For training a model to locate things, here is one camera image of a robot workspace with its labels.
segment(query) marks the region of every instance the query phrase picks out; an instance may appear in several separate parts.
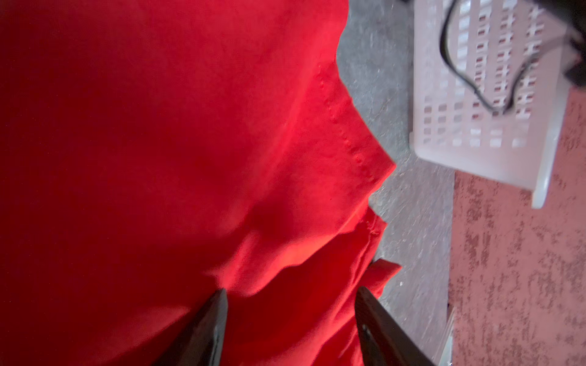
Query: plastic crate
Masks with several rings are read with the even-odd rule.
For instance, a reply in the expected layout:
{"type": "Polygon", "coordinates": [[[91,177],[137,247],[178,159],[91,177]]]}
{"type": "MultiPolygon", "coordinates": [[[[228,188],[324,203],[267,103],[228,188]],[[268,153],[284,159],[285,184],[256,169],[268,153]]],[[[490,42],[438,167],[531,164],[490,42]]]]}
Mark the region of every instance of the plastic crate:
{"type": "MultiPolygon", "coordinates": [[[[509,183],[545,202],[570,83],[570,46],[545,54],[522,80],[513,113],[493,115],[445,67],[439,38],[451,0],[415,0],[413,132],[421,159],[509,183]]],[[[517,0],[461,0],[449,27],[458,69],[502,105],[526,57],[567,33],[544,9],[517,0]]]]}

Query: wall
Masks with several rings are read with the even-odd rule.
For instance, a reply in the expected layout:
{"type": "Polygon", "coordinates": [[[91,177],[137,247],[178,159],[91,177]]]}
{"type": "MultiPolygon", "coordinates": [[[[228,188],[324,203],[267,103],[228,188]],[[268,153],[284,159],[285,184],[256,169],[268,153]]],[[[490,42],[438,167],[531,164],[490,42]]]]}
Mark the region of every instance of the wall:
{"type": "Polygon", "coordinates": [[[573,91],[547,201],[457,172],[454,365],[586,365],[586,94],[573,91]]]}

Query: black wire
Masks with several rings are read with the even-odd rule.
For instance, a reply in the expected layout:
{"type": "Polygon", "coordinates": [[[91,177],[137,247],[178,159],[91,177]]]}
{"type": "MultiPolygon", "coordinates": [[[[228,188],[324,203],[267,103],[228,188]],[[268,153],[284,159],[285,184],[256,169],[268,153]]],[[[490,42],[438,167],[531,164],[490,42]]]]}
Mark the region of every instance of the black wire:
{"type": "Polygon", "coordinates": [[[452,61],[451,57],[449,56],[448,28],[449,28],[449,23],[452,19],[452,14],[454,13],[454,9],[456,8],[458,1],[459,0],[452,0],[452,4],[450,4],[450,6],[448,8],[448,12],[446,14],[444,24],[442,26],[441,35],[439,36],[439,54],[441,55],[441,58],[443,59],[444,63],[448,67],[448,69],[450,69],[460,80],[462,80],[466,85],[468,85],[468,87],[470,87],[470,89],[472,89],[474,94],[476,94],[476,97],[478,97],[478,100],[480,101],[480,103],[482,103],[482,105],[484,105],[484,107],[487,110],[489,110],[490,112],[499,112],[499,113],[503,113],[503,114],[508,113],[515,108],[516,91],[519,87],[519,83],[520,83],[521,79],[523,78],[523,76],[527,73],[528,70],[531,69],[531,64],[533,62],[535,62],[536,60],[538,60],[539,57],[543,56],[547,52],[555,49],[556,47],[561,46],[563,43],[568,42],[569,39],[567,37],[562,37],[562,38],[557,38],[557,39],[553,39],[551,41],[548,41],[547,43],[545,43],[544,45],[541,46],[539,52],[534,53],[533,55],[526,58],[525,61],[523,62],[523,64],[521,65],[521,67],[519,68],[517,75],[515,76],[515,79],[513,81],[513,86],[511,87],[506,105],[502,108],[496,108],[488,100],[486,100],[485,96],[482,94],[482,92],[480,91],[478,86],[474,83],[474,81],[472,81],[466,74],[464,74],[463,72],[460,72],[458,69],[456,69],[454,62],[452,61]]]}

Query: gray floor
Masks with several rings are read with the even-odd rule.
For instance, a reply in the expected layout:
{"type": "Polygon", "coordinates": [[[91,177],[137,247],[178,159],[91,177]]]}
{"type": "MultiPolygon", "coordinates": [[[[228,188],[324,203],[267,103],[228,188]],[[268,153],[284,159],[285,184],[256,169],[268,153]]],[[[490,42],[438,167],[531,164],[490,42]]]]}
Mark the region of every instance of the gray floor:
{"type": "Polygon", "coordinates": [[[409,150],[411,6],[399,0],[350,0],[338,66],[356,108],[397,163],[370,200],[389,224],[378,257],[404,267],[381,302],[431,358],[447,317],[454,171],[419,160],[409,150]]]}

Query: red cloth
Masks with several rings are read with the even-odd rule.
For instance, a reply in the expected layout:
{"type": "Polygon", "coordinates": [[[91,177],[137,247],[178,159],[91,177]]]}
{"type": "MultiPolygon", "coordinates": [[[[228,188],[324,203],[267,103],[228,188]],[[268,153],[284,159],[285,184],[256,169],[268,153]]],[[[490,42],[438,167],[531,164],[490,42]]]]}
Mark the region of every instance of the red cloth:
{"type": "Polygon", "coordinates": [[[394,164],[338,76],[347,2],[0,6],[5,365],[152,362],[221,287],[223,364],[356,358],[394,164]]]}

